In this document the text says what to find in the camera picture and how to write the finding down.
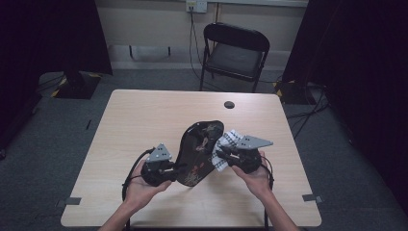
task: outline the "chair leg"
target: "chair leg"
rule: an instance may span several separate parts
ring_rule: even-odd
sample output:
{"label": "chair leg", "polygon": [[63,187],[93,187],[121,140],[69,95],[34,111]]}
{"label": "chair leg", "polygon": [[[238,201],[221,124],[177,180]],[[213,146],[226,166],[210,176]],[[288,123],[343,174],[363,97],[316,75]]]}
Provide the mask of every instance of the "chair leg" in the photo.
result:
{"label": "chair leg", "polygon": [[252,87],[252,93],[255,93],[256,87],[258,86],[258,81],[259,80],[256,80],[254,86]]}
{"label": "chair leg", "polygon": [[204,67],[201,68],[201,79],[200,79],[200,91],[203,90],[203,84],[204,84],[204,73],[205,69]]}

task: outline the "wooden table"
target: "wooden table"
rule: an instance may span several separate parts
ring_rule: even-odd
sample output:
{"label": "wooden table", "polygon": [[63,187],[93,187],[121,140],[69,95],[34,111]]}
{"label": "wooden table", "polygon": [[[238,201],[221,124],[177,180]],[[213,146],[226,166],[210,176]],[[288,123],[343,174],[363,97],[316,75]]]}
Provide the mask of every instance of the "wooden table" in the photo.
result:
{"label": "wooden table", "polygon": [[[235,103],[226,109],[225,101]],[[146,149],[164,143],[177,158],[180,140],[197,121],[220,120],[273,141],[264,147],[273,165],[273,191],[298,226],[319,226],[321,218],[279,98],[273,94],[115,90],[103,114],[71,197],[64,226],[101,226],[121,203],[121,184]],[[230,167],[214,170],[197,186],[174,182],[132,217],[140,227],[262,227],[264,207]]]}

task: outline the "person's right hand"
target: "person's right hand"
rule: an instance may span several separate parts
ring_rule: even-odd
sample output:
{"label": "person's right hand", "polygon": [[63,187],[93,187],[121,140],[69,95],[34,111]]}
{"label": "person's right hand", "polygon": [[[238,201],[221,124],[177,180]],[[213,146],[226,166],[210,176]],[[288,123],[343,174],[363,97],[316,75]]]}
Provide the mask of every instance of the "person's right hand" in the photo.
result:
{"label": "person's right hand", "polygon": [[[262,165],[267,166],[265,160],[265,152],[259,151],[262,156]],[[249,190],[258,198],[270,193],[269,180],[267,170],[259,167],[256,171],[246,174],[242,169],[232,166],[235,173],[242,178]]]}

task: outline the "black round object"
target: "black round object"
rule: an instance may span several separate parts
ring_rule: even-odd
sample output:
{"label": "black round object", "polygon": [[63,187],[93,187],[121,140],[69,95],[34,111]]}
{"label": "black round object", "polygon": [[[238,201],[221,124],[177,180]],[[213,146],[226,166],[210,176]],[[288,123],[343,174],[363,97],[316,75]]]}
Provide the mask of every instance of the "black round object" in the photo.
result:
{"label": "black round object", "polygon": [[227,109],[233,109],[235,107],[235,104],[233,102],[231,102],[231,101],[226,101],[224,103],[224,107],[227,108]]}

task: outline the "metal bracket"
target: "metal bracket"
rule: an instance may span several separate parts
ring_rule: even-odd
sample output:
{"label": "metal bracket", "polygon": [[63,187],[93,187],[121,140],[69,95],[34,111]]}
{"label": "metal bracket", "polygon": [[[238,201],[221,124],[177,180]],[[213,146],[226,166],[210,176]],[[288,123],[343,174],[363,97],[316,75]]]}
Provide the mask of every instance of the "metal bracket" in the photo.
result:
{"label": "metal bracket", "polygon": [[267,141],[267,140],[263,140],[263,139],[251,137],[251,136],[243,136],[243,138],[241,138],[238,141],[237,148],[250,150],[250,149],[255,149],[258,147],[264,147],[264,146],[270,146],[270,145],[273,145],[272,141]]}
{"label": "metal bracket", "polygon": [[171,154],[168,152],[164,144],[160,143],[157,148],[150,154],[146,159],[147,163],[160,162],[160,161],[169,161],[171,160]]}

